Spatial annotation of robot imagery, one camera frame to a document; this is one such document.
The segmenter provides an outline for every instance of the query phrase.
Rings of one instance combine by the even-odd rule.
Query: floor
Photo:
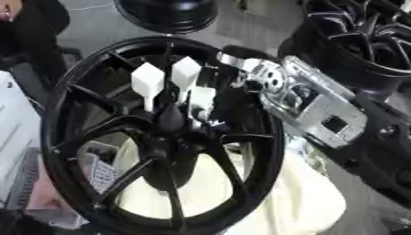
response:
[[[72,23],[61,34],[60,43],[82,50],[84,55],[122,39],[154,33],[127,22],[112,0],[62,0],[70,9]],[[234,1],[220,0],[220,14],[209,28],[188,36],[217,47],[228,44],[247,46],[275,54],[280,43],[302,20],[300,8],[293,0],[252,0],[247,13],[233,6]],[[383,220],[410,218],[411,212],[374,193],[357,177],[348,175],[332,162],[328,173],[346,197],[348,208],[327,235],[389,234]]]

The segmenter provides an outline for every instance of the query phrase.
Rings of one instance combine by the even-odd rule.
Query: screw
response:
[[[398,133],[399,129],[396,125],[388,126],[380,130],[381,137],[388,139],[394,137]]]

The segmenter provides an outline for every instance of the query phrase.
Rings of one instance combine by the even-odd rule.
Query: wheel rim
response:
[[[42,121],[41,139],[44,162],[52,182],[64,199],[98,230],[125,235],[215,234],[247,216],[268,195],[280,171],[283,159],[283,127],[278,119],[268,117],[265,112],[256,107],[247,110],[251,117],[247,118],[246,123],[257,124],[245,124],[240,136],[218,136],[218,139],[223,141],[252,143],[255,163],[250,176],[244,183],[239,181],[238,174],[232,169],[232,163],[229,160],[227,161],[228,157],[223,152],[224,149],[222,149],[221,143],[216,144],[215,139],[205,138],[204,135],[198,133],[183,134],[183,138],[196,140],[198,144],[207,146],[205,151],[213,155],[213,158],[228,175],[234,191],[243,193],[242,196],[234,193],[233,197],[219,207],[198,216],[186,218],[182,215],[175,187],[171,187],[168,191],[172,201],[172,219],[144,218],[122,210],[112,205],[114,204],[112,201],[105,200],[111,198],[112,194],[118,193],[119,190],[117,189],[124,188],[124,184],[117,182],[117,188],[112,188],[113,190],[109,196],[98,194],[88,184],[83,174],[79,173],[81,170],[76,163],[77,159],[73,158],[73,154],[75,154],[73,146],[80,147],[82,143],[103,134],[114,131],[121,132],[124,129],[133,129],[139,134],[140,132],[146,133],[155,129],[149,118],[134,113],[128,114],[125,111],[126,108],[119,105],[115,98],[111,97],[113,99],[109,99],[89,88],[85,88],[90,84],[98,86],[95,80],[90,79],[91,77],[101,74],[101,70],[106,69],[107,66],[110,69],[121,69],[129,73],[136,68],[136,63],[133,60],[139,59],[141,54],[148,56],[148,61],[153,59],[154,62],[152,63],[156,63],[159,58],[161,62],[170,62],[172,55],[189,55],[203,65],[205,63],[212,65],[205,66],[204,74],[214,74],[216,73],[214,58],[217,53],[217,49],[187,39],[168,37],[131,39],[86,58],[70,70],[59,83],[50,99],[51,101]],[[208,78],[204,80],[200,77],[199,80],[200,84],[216,84],[215,81]],[[100,91],[103,91],[107,85],[101,85],[101,87]],[[93,126],[79,133],[79,126],[81,126],[79,123],[82,123],[79,119],[82,116],[75,118],[76,126],[70,124],[73,121],[70,119],[69,114],[74,103],[78,104],[83,101],[94,103],[107,113],[114,115],[104,125]],[[147,164],[150,164],[150,161],[138,164],[132,169],[139,174],[138,169]],[[129,176],[136,177],[133,173],[130,173]],[[129,182],[126,176],[122,180]]]
[[[411,17],[380,0],[317,0],[307,16],[331,42],[376,68],[411,73]]]

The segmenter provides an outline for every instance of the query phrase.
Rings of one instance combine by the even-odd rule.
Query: black wheel rim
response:
[[[187,34],[208,27],[217,17],[213,0],[171,3],[163,1],[115,0],[118,12],[133,24],[165,34]],[[184,9],[184,5],[198,7]]]
[[[376,71],[411,74],[411,16],[382,0],[313,0],[309,20],[331,43]]]
[[[201,144],[209,146],[210,148],[206,148],[206,151],[211,153],[210,155],[218,156],[215,160],[228,176],[235,191],[233,197],[228,201],[198,216],[186,218],[182,214],[173,181],[170,181],[171,187],[168,192],[172,201],[172,219],[144,218],[119,207],[113,207],[113,205],[108,204],[109,200],[105,204],[106,199],[112,195],[98,194],[79,173],[80,167],[76,163],[76,158],[73,158],[75,154],[73,146],[79,147],[82,143],[101,135],[126,132],[130,138],[133,138],[134,134],[153,128],[146,118],[129,114],[126,111],[127,108],[113,97],[108,98],[109,96],[100,95],[106,93],[107,87],[114,86],[113,84],[99,85],[100,80],[98,79],[103,77],[101,74],[106,73],[107,68],[111,71],[121,70],[129,73],[138,66],[134,59],[138,58],[137,63],[144,62],[141,59],[142,55],[148,57],[156,55],[156,57],[152,57],[153,63],[160,61],[160,64],[162,62],[169,63],[171,55],[188,55],[203,65],[211,65],[205,66],[202,74],[216,74],[214,58],[217,53],[217,49],[188,39],[169,37],[130,39],[100,50],[84,59],[71,69],[58,84],[42,120],[41,140],[44,162],[52,182],[64,199],[88,219],[96,229],[108,234],[121,235],[216,234],[247,216],[269,194],[282,165],[283,126],[279,119],[268,117],[265,112],[255,106],[246,110],[249,112],[250,118],[244,124],[246,128],[243,129],[243,132],[229,133],[229,135],[218,138],[218,141],[223,143],[233,141],[252,143],[255,163],[250,176],[244,183],[239,181],[238,173],[235,169],[233,170],[232,163],[228,160],[227,154],[223,152],[221,142],[215,145],[216,140],[214,139],[204,138],[203,135],[195,133],[187,134],[187,139],[197,140]],[[210,86],[217,84],[209,76],[206,76],[205,79],[200,77],[198,83]],[[89,86],[102,88],[97,93],[88,88]],[[80,125],[78,123],[81,122],[75,122],[75,125],[71,124],[73,121],[70,121],[69,114],[74,103],[83,101],[99,106],[112,116],[104,125],[99,123],[99,125],[79,133]],[[130,129],[136,131],[130,134],[128,131]],[[152,160],[147,160],[133,167],[134,173],[128,172],[122,178],[123,182],[117,181],[116,186],[111,188],[111,194],[118,193],[129,183],[128,177],[139,176],[140,169],[151,162]]]

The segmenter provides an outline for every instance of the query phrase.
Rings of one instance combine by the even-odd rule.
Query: white block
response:
[[[201,68],[188,56],[172,66],[172,82],[180,88],[180,102],[185,101],[188,92],[195,86]]]
[[[203,86],[195,86],[191,92],[191,105],[200,106],[206,111],[213,108],[216,89]]]
[[[137,94],[144,97],[144,109],[152,112],[153,99],[164,89],[164,72],[145,62],[131,74],[131,85]]]

